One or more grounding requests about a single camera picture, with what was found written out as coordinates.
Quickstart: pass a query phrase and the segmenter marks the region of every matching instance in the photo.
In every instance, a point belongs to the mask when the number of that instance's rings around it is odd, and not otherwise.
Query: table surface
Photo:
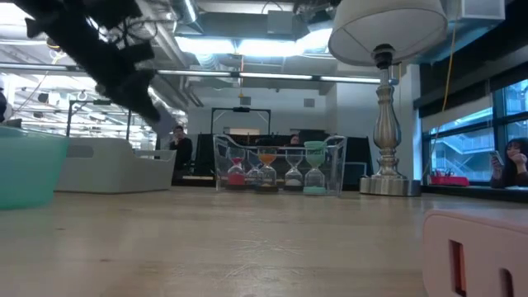
[[[425,297],[430,209],[522,209],[452,196],[56,194],[0,212],[0,295]]]

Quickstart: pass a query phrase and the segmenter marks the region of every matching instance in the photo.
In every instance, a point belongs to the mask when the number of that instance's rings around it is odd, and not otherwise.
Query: red object
[[[233,161],[233,163],[237,165],[243,161],[243,158],[231,158],[231,161]]]
[[[233,186],[243,186],[246,184],[246,177],[238,173],[229,174],[228,184]]]
[[[431,177],[431,184],[437,186],[469,186],[467,177]]]

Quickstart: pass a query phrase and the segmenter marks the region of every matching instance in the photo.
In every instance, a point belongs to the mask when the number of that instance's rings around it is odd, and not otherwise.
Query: silver lamp base
[[[420,181],[406,178],[363,177],[360,179],[360,193],[382,196],[420,196]]]

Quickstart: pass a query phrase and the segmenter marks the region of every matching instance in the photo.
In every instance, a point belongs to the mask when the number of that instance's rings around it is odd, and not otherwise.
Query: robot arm
[[[87,20],[91,17],[99,25],[111,29],[127,17],[141,17],[137,4],[134,0],[86,1],[15,0],[14,3],[34,17],[34,20],[26,19],[28,37],[45,32],[97,82],[99,93],[140,114],[159,134],[168,133],[170,127],[155,125],[162,116],[166,118],[168,112],[162,106],[154,106],[148,93],[156,73],[135,67],[136,63],[154,57],[150,43],[146,41],[119,49],[101,40],[98,30]]]

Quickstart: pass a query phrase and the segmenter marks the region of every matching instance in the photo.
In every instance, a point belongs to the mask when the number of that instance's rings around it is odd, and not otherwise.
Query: yellow cable
[[[451,69],[453,68],[453,55],[455,53],[455,39],[456,39],[456,25],[458,23],[459,17],[460,17],[460,9],[461,9],[461,3],[458,7],[458,12],[456,13],[455,18],[455,25],[453,26],[453,37],[451,38],[451,50],[450,50],[450,56],[449,56],[449,67],[447,69],[447,80],[445,82],[445,93],[444,93],[444,104],[442,105],[441,112],[444,112],[446,110],[447,105],[447,97],[449,96],[449,86],[450,86],[450,80],[451,80]],[[440,133],[441,125],[438,125],[436,127],[436,135],[432,143],[431,153],[429,154],[429,161],[427,162],[427,166],[423,169],[422,172],[422,180],[427,174],[427,170],[429,170],[429,167],[431,167],[431,160],[432,160],[432,154],[435,152],[436,147],[436,140],[438,139],[438,134]]]

